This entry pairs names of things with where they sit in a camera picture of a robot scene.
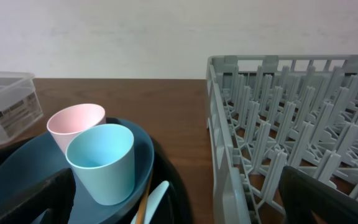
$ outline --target cup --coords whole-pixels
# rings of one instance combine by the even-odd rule
[[[47,129],[59,148],[66,153],[68,144],[77,135],[93,126],[106,123],[102,106],[85,103],[67,107],[55,113],[47,123]]]
[[[101,205],[124,201],[135,187],[134,135],[125,126],[90,128],[68,145],[66,159]]]

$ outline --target brown table surface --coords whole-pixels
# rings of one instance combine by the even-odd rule
[[[48,119],[67,106],[99,104],[106,116],[137,123],[162,145],[186,186],[195,223],[213,223],[204,80],[35,79],[34,84],[44,116],[14,141],[45,132]]]

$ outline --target plate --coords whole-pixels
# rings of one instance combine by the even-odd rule
[[[154,163],[150,136],[138,125],[124,119],[107,118],[107,123],[129,128],[135,137],[135,188],[117,205],[96,203],[75,175],[76,194],[69,223],[116,223],[137,203]],[[49,133],[33,138],[9,156],[0,166],[0,204],[62,168],[69,167],[65,155]],[[33,223],[39,223],[42,215]]]

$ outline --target gray dish rack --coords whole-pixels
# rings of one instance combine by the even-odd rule
[[[358,201],[358,55],[213,56],[206,80],[215,223],[260,223],[265,203],[285,214],[273,199],[284,166],[342,179]]]

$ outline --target clear plastic container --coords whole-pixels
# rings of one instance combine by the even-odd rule
[[[33,74],[0,72],[0,144],[9,142],[42,117]]]

